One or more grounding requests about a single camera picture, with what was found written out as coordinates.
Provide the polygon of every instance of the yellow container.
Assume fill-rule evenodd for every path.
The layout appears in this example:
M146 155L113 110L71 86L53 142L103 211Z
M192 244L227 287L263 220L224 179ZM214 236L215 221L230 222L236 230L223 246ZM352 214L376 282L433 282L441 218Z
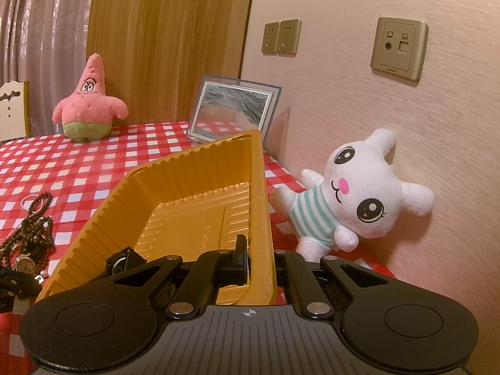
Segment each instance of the yellow container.
M257 130L131 170L72 242L38 300L87 283L104 271L106 258L125 247L148 261L168 254L193 261L206 251L234 249L237 234L248 236L250 281L222 288L217 303L274 303L273 241Z

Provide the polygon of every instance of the silver screw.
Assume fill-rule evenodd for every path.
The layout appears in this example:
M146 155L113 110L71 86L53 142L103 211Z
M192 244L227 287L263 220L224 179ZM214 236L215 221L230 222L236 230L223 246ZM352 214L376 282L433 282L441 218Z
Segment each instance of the silver screw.
M306 306L306 310L312 314L326 314L331 309L330 309L330 306L328 306L326 303L314 302L314 303L309 303Z
M173 314L188 314L193 311L194 307L191 303L177 302L172 304L169 309Z

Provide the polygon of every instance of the white chair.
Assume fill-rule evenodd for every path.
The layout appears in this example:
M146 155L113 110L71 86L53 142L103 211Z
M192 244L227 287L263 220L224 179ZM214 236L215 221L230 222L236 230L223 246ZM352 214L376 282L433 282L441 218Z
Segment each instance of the white chair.
M0 87L0 143L29 137L28 82Z

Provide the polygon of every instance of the wall plate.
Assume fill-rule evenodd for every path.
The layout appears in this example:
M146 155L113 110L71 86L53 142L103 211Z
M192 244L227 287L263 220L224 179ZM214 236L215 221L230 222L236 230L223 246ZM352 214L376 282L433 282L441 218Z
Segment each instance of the wall plate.
M270 22L264 26L262 38L263 53L276 53L278 47L279 22Z
M278 53L296 54L300 33L301 21L299 19L282 21L279 26Z
M428 26L425 22L380 17L370 66L382 72L420 80L427 35Z

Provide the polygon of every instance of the sheer curtain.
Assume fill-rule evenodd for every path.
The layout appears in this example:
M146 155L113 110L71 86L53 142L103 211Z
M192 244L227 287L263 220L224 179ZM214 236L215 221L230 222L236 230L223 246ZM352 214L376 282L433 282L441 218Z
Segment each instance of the sheer curtain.
M85 67L91 0L0 0L0 85L29 82L32 135L59 132L52 110Z

